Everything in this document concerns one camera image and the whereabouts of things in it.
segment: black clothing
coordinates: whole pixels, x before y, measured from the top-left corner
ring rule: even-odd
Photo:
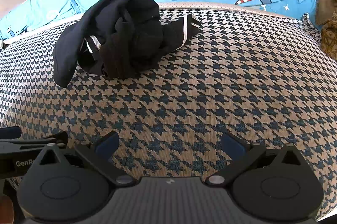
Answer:
[[[200,27],[192,14],[164,26],[159,20],[154,0],[100,0],[56,42],[55,82],[67,87],[77,62],[87,73],[108,79],[133,77],[182,47]]]

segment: houndstooth fabric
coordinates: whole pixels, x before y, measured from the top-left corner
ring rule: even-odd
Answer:
[[[0,122],[24,138],[60,130],[74,142],[118,132],[112,161],[134,177],[202,176],[230,158],[230,132],[269,148],[294,143],[323,185],[322,216],[337,184],[337,65],[303,21],[222,10],[162,10],[161,21],[187,13],[199,34],[158,66],[124,81],[77,68],[66,88],[53,81],[53,46],[70,24],[23,38],[0,53]]]

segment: black circular pad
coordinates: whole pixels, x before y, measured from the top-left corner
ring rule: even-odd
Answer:
[[[298,221],[315,217],[323,200],[313,173],[298,165],[282,164],[254,169],[233,183],[238,205],[260,219]]]
[[[74,166],[45,165],[25,177],[17,192],[27,215],[46,222],[79,221],[104,206],[109,194],[106,180]]]

